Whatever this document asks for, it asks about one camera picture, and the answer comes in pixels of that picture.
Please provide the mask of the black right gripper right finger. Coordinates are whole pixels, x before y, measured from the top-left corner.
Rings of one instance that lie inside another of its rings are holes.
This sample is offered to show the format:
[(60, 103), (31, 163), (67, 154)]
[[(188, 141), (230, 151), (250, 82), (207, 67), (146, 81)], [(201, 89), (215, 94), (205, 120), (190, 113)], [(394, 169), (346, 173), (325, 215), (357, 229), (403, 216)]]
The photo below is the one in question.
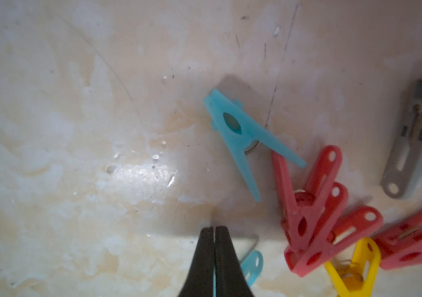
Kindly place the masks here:
[(253, 297), (244, 278), (228, 228), (215, 229), (215, 285), (217, 297)]

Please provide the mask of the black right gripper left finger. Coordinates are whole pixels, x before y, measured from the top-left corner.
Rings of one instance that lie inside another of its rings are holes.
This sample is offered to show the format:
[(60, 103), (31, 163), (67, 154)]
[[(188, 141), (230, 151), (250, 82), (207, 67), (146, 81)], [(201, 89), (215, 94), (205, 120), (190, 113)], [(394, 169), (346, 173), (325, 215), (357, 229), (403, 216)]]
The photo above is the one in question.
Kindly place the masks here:
[(212, 297), (214, 293), (215, 243), (212, 227), (200, 232), (191, 266), (179, 297)]

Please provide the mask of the teal clothespin pile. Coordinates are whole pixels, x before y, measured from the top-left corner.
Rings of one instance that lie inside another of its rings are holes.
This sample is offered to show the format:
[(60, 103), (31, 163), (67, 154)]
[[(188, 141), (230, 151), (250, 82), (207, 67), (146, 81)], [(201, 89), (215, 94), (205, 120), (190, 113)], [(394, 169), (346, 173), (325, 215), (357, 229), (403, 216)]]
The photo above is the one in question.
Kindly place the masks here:
[(248, 287), (251, 288), (263, 271), (264, 256), (256, 249), (259, 244), (259, 235), (252, 235), (246, 240), (248, 241), (248, 247), (245, 248), (245, 253), (240, 257), (239, 263), (245, 281)]

